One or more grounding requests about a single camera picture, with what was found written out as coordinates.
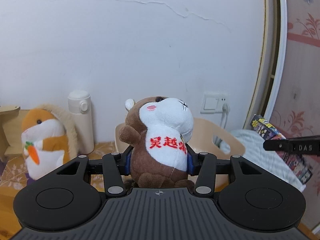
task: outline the plush toy ear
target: plush toy ear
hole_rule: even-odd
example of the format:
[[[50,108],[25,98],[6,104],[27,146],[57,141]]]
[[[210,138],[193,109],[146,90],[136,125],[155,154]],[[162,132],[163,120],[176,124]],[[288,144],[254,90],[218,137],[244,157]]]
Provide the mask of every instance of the plush toy ear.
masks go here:
[[[125,109],[129,112],[131,108],[133,108],[135,102],[133,99],[127,99],[124,103]]]

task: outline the black eye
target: black eye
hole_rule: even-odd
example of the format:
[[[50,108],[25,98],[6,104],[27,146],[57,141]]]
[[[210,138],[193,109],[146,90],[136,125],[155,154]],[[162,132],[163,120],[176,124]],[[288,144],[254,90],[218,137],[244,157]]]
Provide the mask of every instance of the black eye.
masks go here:
[[[162,100],[164,100],[163,97],[156,97],[156,102],[160,102],[160,101],[162,101]]]

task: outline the switch plate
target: switch plate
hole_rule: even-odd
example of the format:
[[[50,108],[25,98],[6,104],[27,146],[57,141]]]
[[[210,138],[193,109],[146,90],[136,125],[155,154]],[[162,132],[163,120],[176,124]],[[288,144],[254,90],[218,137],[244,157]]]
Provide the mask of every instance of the switch plate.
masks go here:
[[[228,93],[206,92],[203,96],[201,105],[201,114],[218,114],[222,113],[224,103],[229,104]]]

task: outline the gray ribbed plate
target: gray ribbed plate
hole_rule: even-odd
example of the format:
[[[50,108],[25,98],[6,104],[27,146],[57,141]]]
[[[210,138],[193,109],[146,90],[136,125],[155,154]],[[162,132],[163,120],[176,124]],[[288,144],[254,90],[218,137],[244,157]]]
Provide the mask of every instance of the gray ribbed plate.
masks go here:
[[[186,188],[134,188],[129,196],[106,202],[87,224],[63,232],[23,228],[14,240],[307,240],[296,228],[258,233],[240,228],[217,210],[214,202]]]

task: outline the crack in wall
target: crack in wall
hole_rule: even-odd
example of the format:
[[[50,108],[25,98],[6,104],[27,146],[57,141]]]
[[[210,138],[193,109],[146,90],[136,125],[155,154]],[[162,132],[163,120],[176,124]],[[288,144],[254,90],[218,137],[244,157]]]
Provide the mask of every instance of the crack in wall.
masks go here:
[[[188,11],[188,13],[186,15],[183,15],[181,13],[179,13],[178,11],[176,11],[174,8],[172,8],[170,5],[168,5],[167,3],[165,2],[159,2],[159,1],[139,1],[139,0],[114,0],[114,1],[120,1],[120,2],[130,2],[130,3],[139,3],[139,4],[158,4],[158,5],[163,5],[163,6],[166,6],[167,8],[169,8],[172,12],[174,12],[176,15],[180,16],[180,17],[183,17],[183,18],[188,18],[190,15],[193,15],[201,20],[204,20],[204,21],[212,21],[214,22],[215,24],[218,24],[218,25],[222,25],[223,27],[225,27],[229,33],[232,32],[232,30],[223,22],[220,22],[220,21],[217,21],[215,19],[212,19],[212,18],[206,18],[206,17],[203,17],[199,14],[196,14],[194,12],[190,12]]]

